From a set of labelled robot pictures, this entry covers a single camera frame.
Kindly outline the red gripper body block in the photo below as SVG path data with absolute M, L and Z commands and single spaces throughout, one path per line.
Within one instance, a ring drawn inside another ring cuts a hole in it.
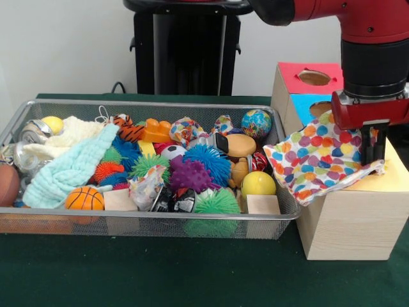
M 335 91 L 331 105 L 334 120 L 343 130 L 381 123 L 408 123 L 408 90 L 396 97 L 375 100 L 353 98 L 344 91 Z

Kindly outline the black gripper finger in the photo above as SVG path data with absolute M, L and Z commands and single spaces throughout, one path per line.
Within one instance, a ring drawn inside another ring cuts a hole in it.
M 376 142 L 374 144 L 375 160 L 384 160 L 385 158 L 385 146 L 388 129 L 389 129 L 388 123 L 379 123 L 374 126 L 374 130 L 377 131 Z
M 362 127 L 362 165 L 373 161 L 373 146 L 371 144 L 371 127 Z

